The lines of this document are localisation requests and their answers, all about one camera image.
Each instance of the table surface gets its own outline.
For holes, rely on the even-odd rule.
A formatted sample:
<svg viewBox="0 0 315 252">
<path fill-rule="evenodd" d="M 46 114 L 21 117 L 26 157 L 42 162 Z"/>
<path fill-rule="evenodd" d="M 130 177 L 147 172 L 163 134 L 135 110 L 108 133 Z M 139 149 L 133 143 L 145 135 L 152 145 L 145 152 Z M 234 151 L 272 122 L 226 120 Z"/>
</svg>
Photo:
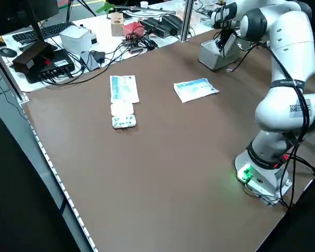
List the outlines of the table surface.
<svg viewBox="0 0 315 252">
<path fill-rule="evenodd" d="M 254 111 L 271 82 L 270 55 L 259 48 L 234 73 L 212 72 L 197 56 L 213 33 L 28 95 L 23 108 L 99 251 L 250 252 L 284 214 L 246 195 L 234 168 L 259 132 Z M 110 75 L 136 77 L 135 128 L 112 128 Z M 220 92 L 181 103 L 173 83 L 199 78 Z M 315 165 L 315 135 L 298 154 Z M 298 165 L 295 198 L 311 179 Z"/>
<path fill-rule="evenodd" d="M 180 11 L 181 6 L 179 5 L 179 2 L 180 2 L 179 0 L 171 0 L 169 2 L 163 2 L 163 3 L 159 3 L 159 4 L 150 5 L 150 7 L 156 8 L 156 9 L 159 9 L 160 7 L 162 7 L 163 9 L 166 9 L 169 11 L 171 11 L 171 10 L 172 11 Z M 159 14 L 159 13 L 146 11 L 146 12 L 137 12 L 133 15 L 149 17 L 150 15 L 157 15 L 157 14 Z M 205 16 L 203 16 L 202 14 L 195 13 L 195 12 L 192 15 L 191 27 L 194 29 L 196 35 L 202 34 L 204 32 L 211 30 L 210 27 L 205 26 L 200 22 L 201 17 L 204 18 Z M 138 18 L 134 17 L 134 18 L 125 20 L 124 23 L 129 24 L 132 22 L 136 22 L 137 20 L 138 20 Z M 91 29 L 94 33 L 96 33 L 98 43 L 92 45 L 92 47 L 89 50 L 104 51 L 105 53 L 113 52 L 117 48 L 117 46 L 122 43 L 122 40 L 124 38 L 122 36 L 118 36 L 118 37 L 112 36 L 111 23 L 110 23 L 110 20 L 107 19 L 106 15 L 86 18 L 86 19 L 82 19 L 82 20 L 77 20 L 77 21 L 74 21 L 74 23 L 78 26 L 83 24 L 86 28 Z M 22 53 L 19 50 L 19 48 L 22 45 L 13 39 L 13 34 L 5 35 L 5 36 L 3 36 L 3 38 L 4 38 L 8 48 L 13 49 L 16 52 L 18 52 L 18 55 L 20 55 Z M 178 39 L 176 37 L 173 37 L 173 36 L 169 36 L 165 39 L 162 39 L 162 38 L 157 37 L 155 35 L 151 35 L 150 38 L 152 38 L 158 44 L 159 47 L 163 47 L 163 46 L 166 46 L 166 45 L 169 45 L 169 44 L 172 44 L 172 43 L 178 41 Z M 49 42 L 50 44 L 55 45 L 55 46 L 57 43 L 59 46 L 62 47 L 62 42 L 61 42 L 61 39 L 59 36 L 53 37 L 52 39 L 46 39 L 46 41 Z M 121 54 L 121 52 L 118 50 L 114 56 L 116 57 L 120 54 Z M 127 59 L 130 57 L 133 57 L 133 55 L 131 55 L 128 52 L 122 56 L 122 59 Z M 8 66 L 10 66 L 12 64 L 13 59 L 14 58 L 3 57 L 3 60 L 5 61 L 5 63 Z M 80 69 L 80 64 L 77 63 L 76 61 L 74 61 L 74 62 L 76 65 L 76 69 L 72 72 L 77 72 L 77 70 Z M 110 60 L 106 60 L 102 66 L 107 65 L 109 62 L 110 62 Z M 11 73 L 12 73 L 14 79 L 16 80 L 18 86 L 20 87 L 21 91 L 32 92 L 32 91 L 44 88 L 44 87 L 49 85 L 45 82 L 37 82 L 34 84 L 30 84 L 27 81 L 27 79 L 23 73 L 15 72 L 12 68 L 9 68 L 9 70 L 11 71 Z M 63 81 L 65 79 L 67 79 L 67 78 L 56 78 L 56 81 L 60 82 L 60 81 Z"/>
</svg>

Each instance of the white box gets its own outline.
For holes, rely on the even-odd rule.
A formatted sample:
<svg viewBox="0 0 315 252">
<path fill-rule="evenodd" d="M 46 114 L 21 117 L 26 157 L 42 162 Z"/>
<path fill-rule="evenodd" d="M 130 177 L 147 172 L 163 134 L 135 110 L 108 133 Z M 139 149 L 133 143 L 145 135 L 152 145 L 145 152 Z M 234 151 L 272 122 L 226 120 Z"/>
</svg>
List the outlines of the white box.
<svg viewBox="0 0 315 252">
<path fill-rule="evenodd" d="M 63 48 L 73 54 L 81 54 L 88 51 L 92 46 L 90 30 L 71 25 L 63 30 L 59 36 L 61 37 Z"/>
</svg>

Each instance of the wooden block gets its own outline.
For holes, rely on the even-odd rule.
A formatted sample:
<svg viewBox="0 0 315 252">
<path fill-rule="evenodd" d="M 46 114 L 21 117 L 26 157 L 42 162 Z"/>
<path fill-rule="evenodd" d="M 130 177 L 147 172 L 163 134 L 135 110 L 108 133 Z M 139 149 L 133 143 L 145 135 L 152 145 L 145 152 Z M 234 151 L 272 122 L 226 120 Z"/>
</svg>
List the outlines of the wooden block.
<svg viewBox="0 0 315 252">
<path fill-rule="evenodd" d="M 112 36 L 122 36 L 122 26 L 124 25 L 124 17 L 121 12 L 111 14 L 111 31 Z"/>
</svg>

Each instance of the green light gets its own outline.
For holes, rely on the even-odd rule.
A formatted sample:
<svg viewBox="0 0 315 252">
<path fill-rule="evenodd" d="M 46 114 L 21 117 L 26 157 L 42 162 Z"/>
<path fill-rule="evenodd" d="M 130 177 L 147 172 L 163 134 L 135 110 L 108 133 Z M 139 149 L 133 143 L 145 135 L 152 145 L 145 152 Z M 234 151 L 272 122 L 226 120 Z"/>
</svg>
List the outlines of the green light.
<svg viewBox="0 0 315 252">
<path fill-rule="evenodd" d="M 243 180 L 245 180 L 246 183 L 248 183 L 248 182 L 252 179 L 252 177 L 253 177 L 253 175 L 252 175 L 252 173 L 251 173 L 252 166 L 249 165 L 249 164 L 246 164 L 246 165 L 244 165 L 243 168 L 244 168 Z"/>
</svg>

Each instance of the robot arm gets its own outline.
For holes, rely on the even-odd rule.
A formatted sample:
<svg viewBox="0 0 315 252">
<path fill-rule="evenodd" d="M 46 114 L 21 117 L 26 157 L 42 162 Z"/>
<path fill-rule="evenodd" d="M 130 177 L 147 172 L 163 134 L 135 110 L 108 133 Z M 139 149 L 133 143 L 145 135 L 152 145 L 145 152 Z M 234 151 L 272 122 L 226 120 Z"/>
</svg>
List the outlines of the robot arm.
<svg viewBox="0 0 315 252">
<path fill-rule="evenodd" d="M 211 15 L 211 24 L 215 29 L 222 27 L 222 21 L 241 21 L 247 12 L 256 8 L 262 8 L 271 5 L 288 4 L 293 10 L 306 12 L 311 19 L 310 7 L 299 1 L 286 0 L 227 0 L 225 5 L 216 8 Z"/>
<path fill-rule="evenodd" d="M 248 41 L 269 40 L 276 58 L 293 80 L 287 80 L 272 57 L 272 82 L 268 94 L 256 109 L 260 133 L 235 160 L 237 177 L 268 204 L 292 185 L 284 169 L 285 153 L 293 146 L 303 125 L 300 102 L 292 86 L 303 92 L 315 72 L 311 9 L 305 3 L 285 0 L 235 0 L 212 13 L 212 24 L 240 21 L 240 34 Z M 308 134 L 315 133 L 315 94 L 304 95 L 309 109 Z"/>
</svg>

